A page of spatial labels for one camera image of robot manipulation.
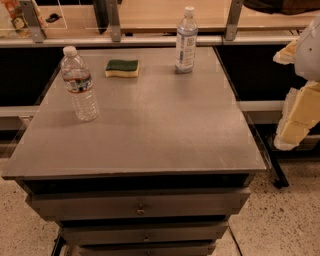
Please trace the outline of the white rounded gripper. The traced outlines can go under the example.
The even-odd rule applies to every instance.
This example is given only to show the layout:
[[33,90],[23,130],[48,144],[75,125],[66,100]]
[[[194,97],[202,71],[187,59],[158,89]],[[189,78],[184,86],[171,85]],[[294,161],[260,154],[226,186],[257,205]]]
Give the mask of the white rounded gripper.
[[308,81],[291,88],[285,98],[282,117],[273,144],[279,150],[292,150],[320,122],[320,15],[307,28],[273,56],[273,61],[295,63],[295,73]]

